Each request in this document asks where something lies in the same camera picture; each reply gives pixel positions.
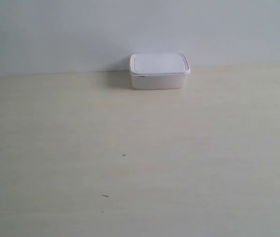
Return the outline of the white lidded plastic container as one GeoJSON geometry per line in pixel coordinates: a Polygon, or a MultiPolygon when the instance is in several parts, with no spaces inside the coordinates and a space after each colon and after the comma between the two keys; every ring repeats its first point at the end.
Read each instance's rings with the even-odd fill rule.
{"type": "Polygon", "coordinates": [[[131,84],[135,89],[183,88],[191,73],[182,53],[137,53],[129,60],[131,84]]]}

